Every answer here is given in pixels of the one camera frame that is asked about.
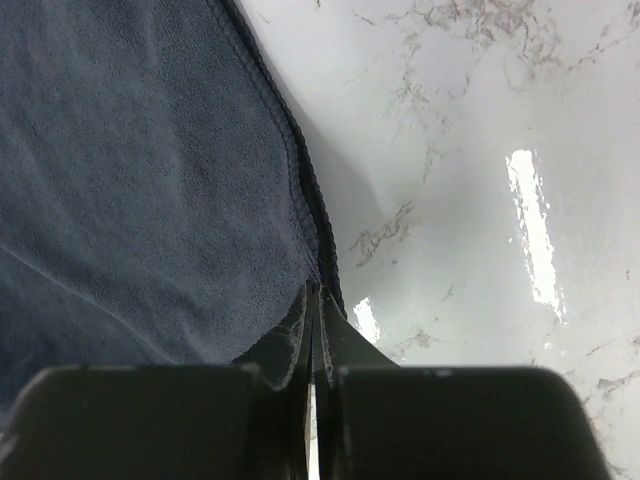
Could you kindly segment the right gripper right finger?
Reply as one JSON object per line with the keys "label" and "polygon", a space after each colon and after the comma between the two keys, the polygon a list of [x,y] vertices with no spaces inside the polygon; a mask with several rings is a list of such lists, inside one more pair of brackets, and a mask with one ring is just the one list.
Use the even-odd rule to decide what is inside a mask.
{"label": "right gripper right finger", "polygon": [[313,360],[324,479],[605,479],[570,385],[538,367],[402,367],[317,294]]}

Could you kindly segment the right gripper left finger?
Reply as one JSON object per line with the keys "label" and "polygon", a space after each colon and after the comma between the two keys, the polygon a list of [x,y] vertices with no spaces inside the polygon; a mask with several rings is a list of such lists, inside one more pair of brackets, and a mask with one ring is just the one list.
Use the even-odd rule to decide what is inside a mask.
{"label": "right gripper left finger", "polygon": [[313,290],[227,365],[48,368],[1,437],[5,479],[304,479]]}

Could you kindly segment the dark blue towel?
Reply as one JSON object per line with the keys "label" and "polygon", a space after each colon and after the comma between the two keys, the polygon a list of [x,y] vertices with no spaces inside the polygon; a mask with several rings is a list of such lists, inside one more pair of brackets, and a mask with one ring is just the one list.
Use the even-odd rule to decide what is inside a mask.
{"label": "dark blue towel", "polygon": [[219,364],[342,295],[305,139],[232,1],[1,5],[1,411],[41,370]]}

